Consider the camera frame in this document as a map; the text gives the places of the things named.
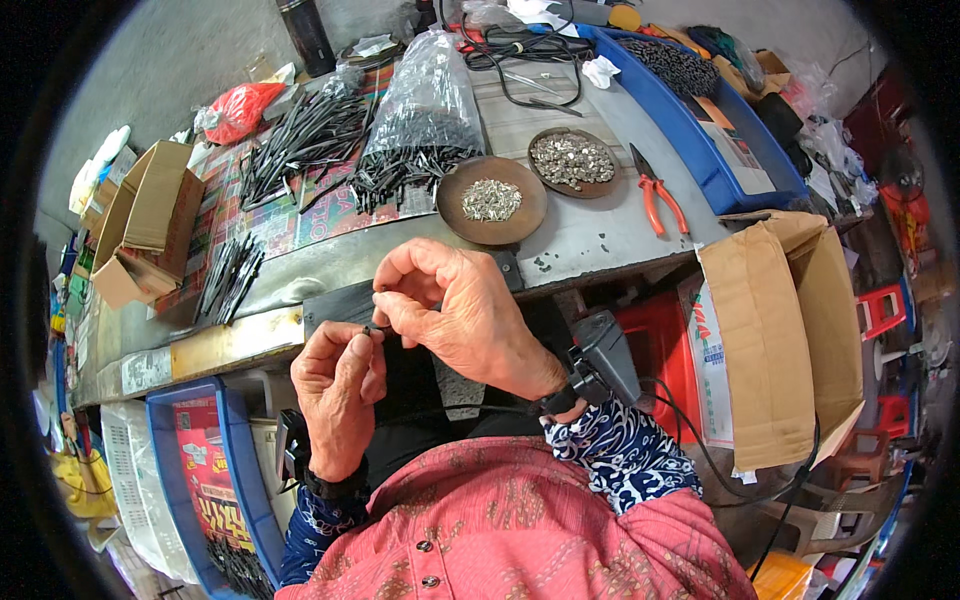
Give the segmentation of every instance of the blue plastic tray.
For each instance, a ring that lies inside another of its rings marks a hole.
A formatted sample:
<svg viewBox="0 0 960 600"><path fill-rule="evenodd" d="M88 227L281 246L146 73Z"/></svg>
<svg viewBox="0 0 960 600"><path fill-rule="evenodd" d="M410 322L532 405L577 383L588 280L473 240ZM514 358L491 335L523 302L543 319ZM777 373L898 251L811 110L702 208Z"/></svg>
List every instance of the blue plastic tray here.
<svg viewBox="0 0 960 600"><path fill-rule="evenodd" d="M263 476L247 421L247 408L240 394L226 388L219 377L199 379L153 392L147 394L147 424L153 438L156 470L163 485L163 494L201 585L210 597L217 600L239 600L248 596L228 588L227 581L206 554L206 537L183 478L174 421L175 402L210 396L216 397L224 454L240 513L247 523L253 548L267 577L274 589L279 589L283 535L263 487Z"/></svg>
<svg viewBox="0 0 960 600"><path fill-rule="evenodd" d="M730 120L750 147L774 184L776 191L747 194L740 187L727 161L720 155L713 140L697 122L696 117L663 81L625 48L616 43L620 37L635 37L646 41L672 44L690 54L689 48L658 37L577 25L583 37L596 42L596 53L607 57L621 70L615 78L630 92L638 104L657 123L673 144L686 168L703 190L714 214L750 212L762 208L786 208L795 198L807 198L804 180L773 138L763 122L740 94L723 78L717 85L713 103Z"/></svg>

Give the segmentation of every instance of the black pants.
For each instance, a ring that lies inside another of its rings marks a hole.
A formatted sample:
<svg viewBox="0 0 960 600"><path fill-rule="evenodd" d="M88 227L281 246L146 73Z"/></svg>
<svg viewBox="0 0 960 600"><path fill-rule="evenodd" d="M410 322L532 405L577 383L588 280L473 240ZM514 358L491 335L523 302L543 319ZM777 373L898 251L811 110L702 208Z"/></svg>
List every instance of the black pants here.
<svg viewBox="0 0 960 600"><path fill-rule="evenodd" d="M372 490L423 452L457 440L440 398L430 352L424 347L405 350L399 338L392 338L384 343L384 353L387 397L374 405L377 426L367 448L367 480ZM488 387L484 393L485 404L515 402L494 388ZM480 422L467 437L542 435L536 417L481 411Z"/></svg>

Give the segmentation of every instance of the person's left hand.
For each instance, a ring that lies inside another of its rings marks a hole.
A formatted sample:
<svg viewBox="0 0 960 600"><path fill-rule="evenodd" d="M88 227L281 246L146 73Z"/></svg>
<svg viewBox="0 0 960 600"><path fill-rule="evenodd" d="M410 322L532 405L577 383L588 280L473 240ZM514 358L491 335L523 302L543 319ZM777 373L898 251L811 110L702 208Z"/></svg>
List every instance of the person's left hand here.
<svg viewBox="0 0 960 600"><path fill-rule="evenodd" d="M373 404L387 394L382 331L323 322L290 366L310 434L310 470L329 482L360 467L373 437Z"/></svg>

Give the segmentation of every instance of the pink shirt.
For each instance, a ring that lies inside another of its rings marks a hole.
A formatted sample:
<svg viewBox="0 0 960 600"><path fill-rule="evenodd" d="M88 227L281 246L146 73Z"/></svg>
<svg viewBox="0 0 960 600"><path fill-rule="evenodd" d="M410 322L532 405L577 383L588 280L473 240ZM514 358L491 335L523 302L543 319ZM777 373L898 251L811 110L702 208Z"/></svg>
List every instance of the pink shirt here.
<svg viewBox="0 0 960 600"><path fill-rule="evenodd" d="M294 598L756 598L690 489L613 514L538 438L429 450L376 490Z"/></svg>

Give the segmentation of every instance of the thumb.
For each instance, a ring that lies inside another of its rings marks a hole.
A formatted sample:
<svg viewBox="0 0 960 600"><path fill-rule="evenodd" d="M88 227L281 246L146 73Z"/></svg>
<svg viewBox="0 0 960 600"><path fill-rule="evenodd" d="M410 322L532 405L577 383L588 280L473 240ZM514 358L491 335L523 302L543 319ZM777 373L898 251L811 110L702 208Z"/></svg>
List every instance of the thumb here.
<svg viewBox="0 0 960 600"><path fill-rule="evenodd" d="M343 395L346 399L360 397L360 388L367 371L370 370L372 357L373 340L370 336L362 333L353 336L337 361L330 391Z"/></svg>
<svg viewBox="0 0 960 600"><path fill-rule="evenodd" d="M424 308L423 304L399 292L373 294L373 303L387 315L396 333L425 346L425 338L444 321L440 312Z"/></svg>

